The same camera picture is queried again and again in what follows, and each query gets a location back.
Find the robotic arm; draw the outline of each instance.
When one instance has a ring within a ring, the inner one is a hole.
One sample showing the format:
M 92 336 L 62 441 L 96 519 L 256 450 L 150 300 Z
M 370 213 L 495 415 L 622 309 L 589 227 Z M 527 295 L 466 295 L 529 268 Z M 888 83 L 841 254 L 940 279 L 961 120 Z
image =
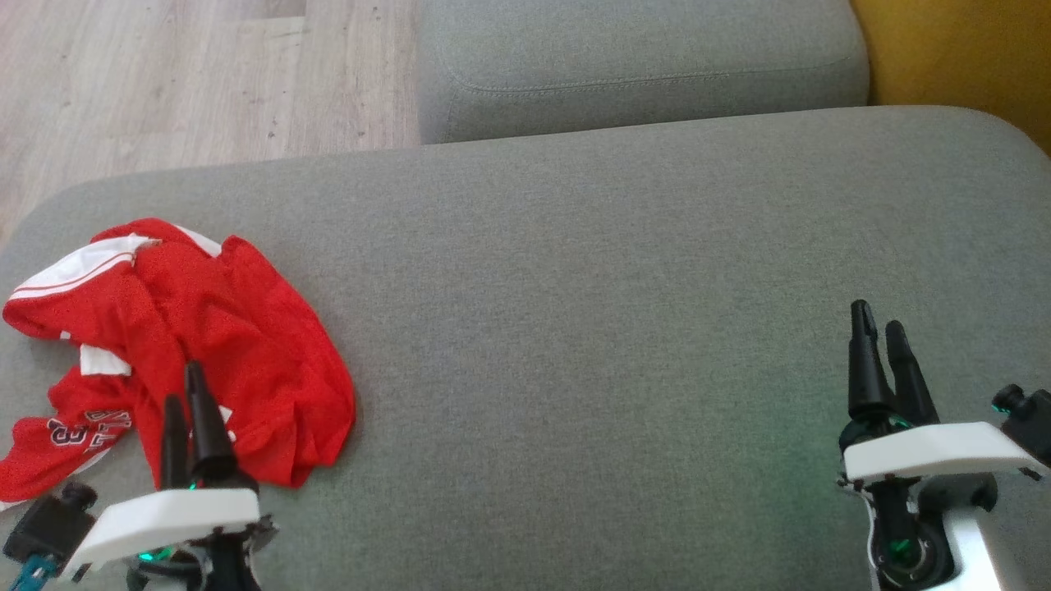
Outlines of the robotic arm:
M 51 578 L 79 582 L 112 561 L 127 564 L 129 591 L 260 590 L 252 556 L 277 530 L 261 515 L 259 484 L 239 469 L 197 362 L 186 366 L 186 401 L 192 440 L 182 401 L 165 401 L 162 490 L 112 505 L 98 521 L 86 512 L 95 491 L 77 483 L 61 500 L 34 503 L 4 545 L 4 554 L 24 565 L 12 591 L 37 591 Z
M 901 323 L 886 328 L 894 392 L 871 309 L 858 301 L 850 315 L 851 422 L 840 435 L 838 484 L 865 501 L 873 591 L 1024 591 L 985 513 L 996 504 L 993 472 L 1051 474 L 1051 394 L 1011 385 L 993 398 L 1008 415 L 1001 428 L 943 425 Z
M 1008 415 L 942 424 L 905 330 L 887 325 L 897 392 L 880 362 L 879 332 L 864 301 L 850 308 L 850 423 L 840 435 L 845 492 L 869 516 L 873 591 L 1024 591 L 1023 578 L 990 535 L 993 472 L 1051 475 L 1051 394 L 1026 396 L 1011 385 L 993 398 Z M 199 364 L 186 367 L 189 430 L 179 396 L 165 401 L 162 490 L 103 511 L 86 510 L 91 489 L 70 483 L 62 497 L 37 500 L 3 551 L 24 565 L 12 591 L 37 591 L 51 578 L 78 582 L 123 561 L 129 591 L 259 591 L 252 556 L 276 533 L 261 515 L 259 486 L 238 468 L 219 407 Z

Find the sofa cushion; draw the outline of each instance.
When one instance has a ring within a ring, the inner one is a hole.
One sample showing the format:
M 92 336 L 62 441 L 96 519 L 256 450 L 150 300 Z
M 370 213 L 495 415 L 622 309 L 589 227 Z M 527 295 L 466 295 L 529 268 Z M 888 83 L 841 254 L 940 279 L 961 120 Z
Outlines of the sofa cushion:
M 335 467 L 264 488 L 264 589 L 865 589 L 833 484 L 849 304 L 903 321 L 943 420 L 996 421 L 1005 384 L 1051 386 L 1049 186 L 1023 134 L 941 107 L 177 170 L 42 204 L 0 291 L 146 216 L 300 289 L 359 416 Z M 74 361 L 0 329 L 0 449 Z M 148 491 L 139 441 L 84 480 Z M 1031 580 L 1048 494 L 1006 475 L 993 513 Z
M 427 0 L 425 143 L 865 103 L 847 0 Z

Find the wooden floor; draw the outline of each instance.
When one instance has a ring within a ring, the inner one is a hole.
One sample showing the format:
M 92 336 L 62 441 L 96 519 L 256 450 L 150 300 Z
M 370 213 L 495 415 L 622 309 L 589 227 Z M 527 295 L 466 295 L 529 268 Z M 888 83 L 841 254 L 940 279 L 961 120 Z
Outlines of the wooden floor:
M 417 2 L 0 0 L 0 245 L 90 179 L 418 144 Z

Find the white stripe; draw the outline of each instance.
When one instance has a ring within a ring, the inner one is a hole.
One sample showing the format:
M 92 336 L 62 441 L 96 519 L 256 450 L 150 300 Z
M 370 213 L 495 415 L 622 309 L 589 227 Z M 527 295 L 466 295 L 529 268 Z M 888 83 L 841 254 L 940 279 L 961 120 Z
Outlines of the white stripe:
M 49 287 L 45 289 L 27 289 L 24 291 L 15 291 L 14 293 L 11 294 L 11 298 L 8 298 L 7 301 L 14 302 L 15 300 L 25 300 L 27 298 L 43 298 L 44 295 L 53 295 L 55 293 L 63 293 L 66 291 L 70 291 L 87 283 L 88 281 L 99 277 L 100 274 L 108 271 L 109 269 L 116 267 L 121 263 L 131 262 L 133 258 L 135 257 L 130 252 L 121 254 L 119 257 L 115 257 L 114 259 L 110 259 L 108 263 L 96 267 L 89 273 L 78 279 L 77 281 L 73 281 L 64 285 L 59 285 L 56 287 Z
M 160 241 L 137 235 L 100 240 L 78 248 L 15 288 L 8 300 L 42 298 L 76 289 L 125 261 L 135 261 L 139 248 Z
M 218 242 L 215 242 L 214 240 L 212 240 L 212 239 L 210 239 L 210 238 L 208 238 L 206 236 L 199 235 L 198 232 L 195 232 L 193 230 L 188 230 L 188 229 L 186 229 L 186 228 L 184 228 L 184 227 L 182 227 L 182 226 L 180 226 L 178 224 L 171 224 L 171 225 L 176 226 L 183 233 L 185 233 L 186 236 L 190 237 L 190 240 L 193 241 L 193 244 L 197 244 L 198 246 L 201 247 L 202 250 L 204 250 L 205 252 L 211 254 L 212 257 L 219 257 L 219 253 L 223 251 L 223 247 L 220 246 L 220 244 Z
M 0 501 L 0 512 L 6 511 L 7 509 L 11 509 L 12 507 L 17 507 L 17 506 L 25 503 L 25 501 L 12 501 L 11 503 L 4 503 L 3 501 Z
M 99 461 L 100 461 L 100 460 L 102 460 L 102 456 L 104 456 L 105 454 L 109 453 L 109 450 L 111 450 L 111 449 L 114 449 L 114 448 L 111 448 L 111 447 L 107 447 L 106 449 L 104 449 L 104 450 L 100 451 L 99 453 L 96 453 L 96 454 L 95 454 L 95 455 L 92 455 L 92 456 L 91 456 L 91 457 L 90 457 L 90 458 L 89 458 L 89 460 L 88 460 L 87 462 L 85 462 L 85 463 L 81 464 L 81 465 L 80 465 L 80 466 L 79 466 L 79 467 L 78 467 L 78 468 L 77 468 L 76 470 L 74 470 L 74 471 L 73 471 L 73 472 L 71 472 L 71 473 L 70 473 L 69 475 L 71 476 L 71 475 L 74 475 L 74 474 L 79 474 L 79 473 L 83 472 L 84 470 L 87 470 L 87 469 L 88 469 L 88 468 L 90 468 L 91 466 L 95 466 L 96 464 L 98 464 L 98 463 L 99 463 Z
M 110 351 L 90 345 L 81 345 L 80 374 L 131 375 L 131 366 Z

